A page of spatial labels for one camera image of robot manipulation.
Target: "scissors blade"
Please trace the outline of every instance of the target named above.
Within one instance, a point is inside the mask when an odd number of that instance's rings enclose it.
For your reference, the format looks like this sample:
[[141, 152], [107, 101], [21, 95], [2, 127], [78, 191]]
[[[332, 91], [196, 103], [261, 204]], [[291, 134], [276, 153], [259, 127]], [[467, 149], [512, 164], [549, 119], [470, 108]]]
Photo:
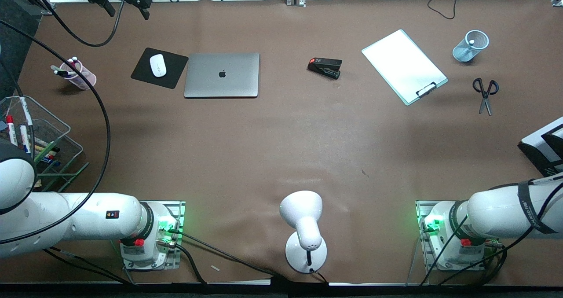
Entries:
[[485, 99], [485, 106], [487, 107], [487, 112], [489, 113], [489, 116], [493, 116], [493, 111], [491, 110], [491, 103], [489, 102], [488, 99]]
[[483, 113], [483, 110], [485, 109], [485, 107], [487, 107], [487, 101], [485, 101], [486, 99], [483, 98], [483, 100], [481, 101], [481, 107], [479, 108], [479, 114]]

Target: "round white base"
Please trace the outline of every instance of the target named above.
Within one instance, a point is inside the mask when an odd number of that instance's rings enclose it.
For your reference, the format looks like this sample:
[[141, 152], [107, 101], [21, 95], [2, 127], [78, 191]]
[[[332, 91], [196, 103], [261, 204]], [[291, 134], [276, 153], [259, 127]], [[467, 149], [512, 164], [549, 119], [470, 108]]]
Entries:
[[318, 271], [326, 261], [326, 243], [321, 238], [320, 246], [311, 252], [311, 266], [307, 266], [307, 251], [299, 245], [299, 237], [294, 232], [285, 244], [285, 259], [294, 270], [303, 274]]

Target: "brown table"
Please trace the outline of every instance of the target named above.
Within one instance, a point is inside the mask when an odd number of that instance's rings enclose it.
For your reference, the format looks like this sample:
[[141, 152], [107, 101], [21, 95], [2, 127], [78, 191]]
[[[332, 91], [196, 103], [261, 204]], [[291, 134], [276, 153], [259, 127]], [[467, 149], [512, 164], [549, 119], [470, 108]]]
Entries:
[[[432, 4], [452, 12], [452, 1]], [[105, 39], [114, 19], [96, 5], [60, 5], [71, 29]], [[126, 6], [103, 48], [85, 47], [46, 17], [37, 32], [97, 75], [111, 120], [111, 159], [99, 191], [187, 201], [186, 231], [292, 280], [284, 244], [293, 230], [279, 202], [297, 190], [324, 201], [319, 222], [328, 244], [321, 272], [331, 282], [400, 283], [417, 238], [415, 200], [465, 199], [497, 184], [539, 177], [518, 141], [561, 116], [560, 9], [549, 0], [458, 0], [448, 21], [426, 0], [279, 1], [154, 4], [149, 21]], [[410, 107], [360, 52], [404, 29], [449, 82]], [[470, 65], [452, 48], [470, 29], [490, 47]], [[184, 99], [182, 77], [170, 90], [133, 80], [146, 47], [195, 52], [260, 52], [257, 99]], [[312, 57], [343, 59], [339, 80], [306, 70]], [[89, 190], [105, 147], [104, 122], [91, 92], [77, 92], [48, 69], [58, 61], [32, 46], [22, 89], [72, 126], [92, 163], [71, 186]], [[476, 77], [501, 85], [493, 117], [477, 114]], [[525, 240], [510, 250], [498, 284], [560, 285], [561, 243]], [[60, 247], [119, 272], [107, 241]], [[188, 246], [207, 281], [265, 278]], [[211, 265], [220, 268], [217, 272]], [[413, 282], [422, 279], [422, 261]], [[42, 252], [0, 262], [3, 282], [102, 280]], [[134, 274], [138, 282], [190, 282], [180, 270]]]

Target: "black mouse pad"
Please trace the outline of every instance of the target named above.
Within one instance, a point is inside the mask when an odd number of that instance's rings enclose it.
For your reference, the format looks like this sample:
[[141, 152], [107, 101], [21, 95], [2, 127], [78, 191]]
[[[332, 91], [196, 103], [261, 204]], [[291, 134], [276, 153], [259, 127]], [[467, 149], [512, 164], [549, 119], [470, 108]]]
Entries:
[[[154, 55], [162, 54], [165, 58], [166, 74], [163, 77], [157, 78], [153, 75], [150, 68], [150, 58]], [[152, 83], [174, 89], [178, 84], [179, 77], [182, 75], [183, 68], [186, 67], [187, 57], [177, 55], [165, 51], [159, 51], [153, 48], [146, 48], [131, 74], [131, 78], [146, 83]]]

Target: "red button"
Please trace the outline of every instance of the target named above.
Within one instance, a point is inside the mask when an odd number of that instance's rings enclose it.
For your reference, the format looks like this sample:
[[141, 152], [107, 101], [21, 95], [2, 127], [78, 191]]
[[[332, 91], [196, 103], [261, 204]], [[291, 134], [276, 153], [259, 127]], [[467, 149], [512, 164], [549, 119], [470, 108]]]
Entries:
[[461, 240], [459, 240], [459, 242], [461, 243], [461, 246], [471, 246], [471, 240], [470, 239], [461, 239]]

